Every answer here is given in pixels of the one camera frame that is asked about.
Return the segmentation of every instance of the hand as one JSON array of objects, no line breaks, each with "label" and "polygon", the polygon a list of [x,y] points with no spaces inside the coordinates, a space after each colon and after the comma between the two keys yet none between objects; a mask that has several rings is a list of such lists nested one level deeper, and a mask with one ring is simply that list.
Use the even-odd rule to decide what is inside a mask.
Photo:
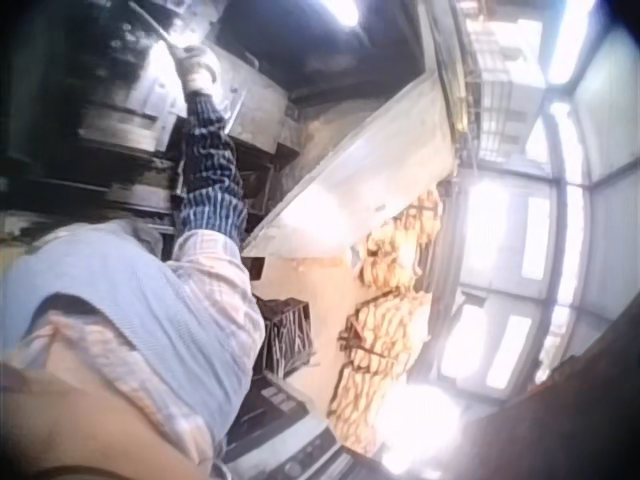
[{"label": "hand", "polygon": [[215,54],[203,45],[171,48],[176,71],[184,94],[201,92],[211,95],[216,105],[222,101],[222,67]]}]

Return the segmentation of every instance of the plaid shirt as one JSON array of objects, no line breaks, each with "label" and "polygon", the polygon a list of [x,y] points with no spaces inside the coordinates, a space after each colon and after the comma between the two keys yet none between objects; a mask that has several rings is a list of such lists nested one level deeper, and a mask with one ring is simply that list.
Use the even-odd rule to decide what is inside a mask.
[{"label": "plaid shirt", "polygon": [[[180,215],[185,233],[176,243],[169,266],[187,295],[205,306],[209,313],[205,320],[220,323],[224,344],[251,371],[264,338],[264,323],[255,304],[247,301],[251,291],[246,270],[227,253],[237,251],[247,216],[233,144],[223,133],[224,118],[209,97],[191,94],[187,105],[187,195]],[[64,235],[62,230],[50,241]],[[53,342],[63,339],[83,364],[106,379],[176,448],[209,472],[215,460],[213,442],[220,438],[212,441],[213,434],[198,412],[191,411],[163,383],[153,365],[147,364],[108,318],[99,312],[78,315],[71,311],[45,313],[37,330],[7,360],[20,368],[46,365]]]}]

